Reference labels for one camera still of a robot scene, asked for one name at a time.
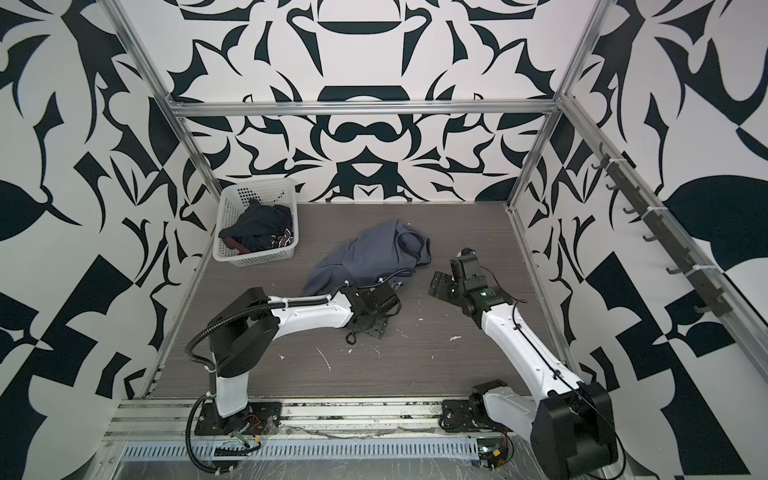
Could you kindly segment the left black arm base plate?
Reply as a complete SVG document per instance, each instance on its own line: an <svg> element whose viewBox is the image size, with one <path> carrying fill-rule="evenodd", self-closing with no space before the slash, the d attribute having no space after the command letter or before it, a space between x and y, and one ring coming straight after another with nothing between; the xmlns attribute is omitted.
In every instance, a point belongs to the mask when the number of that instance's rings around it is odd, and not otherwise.
<svg viewBox="0 0 768 480"><path fill-rule="evenodd" d="M207 401L201 412L194 416L194 434L223 436L238 431L243 435L258 436L280 425L282 407L280 402L249 402L245 409L222 417L215 403Z"/></svg>

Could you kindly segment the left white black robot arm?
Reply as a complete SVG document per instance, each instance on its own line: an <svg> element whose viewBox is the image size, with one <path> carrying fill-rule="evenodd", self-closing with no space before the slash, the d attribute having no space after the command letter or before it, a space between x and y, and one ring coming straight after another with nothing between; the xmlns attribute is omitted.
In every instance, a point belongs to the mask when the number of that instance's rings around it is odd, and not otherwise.
<svg viewBox="0 0 768 480"><path fill-rule="evenodd" d="M349 344L361 334L380 338L401 308L387 282L343 285L329 294L309 297L268 296L254 287L193 336L184 354L212 376L215 412L229 419L248 408L249 372L274 340L315 329L346 330Z"/></svg>

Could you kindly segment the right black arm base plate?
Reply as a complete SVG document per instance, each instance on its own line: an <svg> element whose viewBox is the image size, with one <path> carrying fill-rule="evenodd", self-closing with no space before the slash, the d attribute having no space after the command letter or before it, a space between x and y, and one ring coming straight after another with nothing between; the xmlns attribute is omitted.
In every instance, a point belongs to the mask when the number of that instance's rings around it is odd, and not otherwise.
<svg viewBox="0 0 768 480"><path fill-rule="evenodd" d="M482 401L474 396L467 400L443 400L439 427L448 433L495 430L497 425L487 415Z"/></svg>

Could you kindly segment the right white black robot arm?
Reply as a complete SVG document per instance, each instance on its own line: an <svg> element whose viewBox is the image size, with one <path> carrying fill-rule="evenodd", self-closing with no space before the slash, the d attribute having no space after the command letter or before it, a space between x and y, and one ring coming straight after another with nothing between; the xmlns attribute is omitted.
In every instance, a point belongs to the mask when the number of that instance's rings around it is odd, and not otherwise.
<svg viewBox="0 0 768 480"><path fill-rule="evenodd" d="M429 295L459 307L503 352L527 386L527 397L504 383L488 382L474 394L483 422L499 425L527 441L549 479L593 477L616 463L621 442L610 395L586 384L536 336L518 300L500 286L470 248L434 274Z"/></svg>

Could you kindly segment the white plastic laundry basket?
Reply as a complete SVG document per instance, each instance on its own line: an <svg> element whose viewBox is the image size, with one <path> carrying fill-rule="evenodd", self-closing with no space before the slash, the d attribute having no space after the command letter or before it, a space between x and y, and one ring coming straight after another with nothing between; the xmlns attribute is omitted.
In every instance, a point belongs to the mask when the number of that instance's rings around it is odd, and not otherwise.
<svg viewBox="0 0 768 480"><path fill-rule="evenodd" d="M296 200L296 182L289 178L258 178L236 183L224 188L221 192L216 229L214 233L212 256L218 262L230 263L244 267L289 259L299 243L299 223ZM239 254L224 245L218 234L232 226L237 218L246 210L251 200L257 200L262 205L284 205L293 214L294 243L291 246L250 254Z"/></svg>

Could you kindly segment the blue-grey tank top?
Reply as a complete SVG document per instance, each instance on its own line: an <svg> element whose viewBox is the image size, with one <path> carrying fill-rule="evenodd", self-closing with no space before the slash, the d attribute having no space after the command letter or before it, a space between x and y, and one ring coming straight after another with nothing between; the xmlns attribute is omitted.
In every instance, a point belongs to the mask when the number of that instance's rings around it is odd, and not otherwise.
<svg viewBox="0 0 768 480"><path fill-rule="evenodd" d="M389 220L336 247L310 272L302 294L325 295L344 283L366 286L383 279L397 288L430 263L429 237L400 220Z"/></svg>

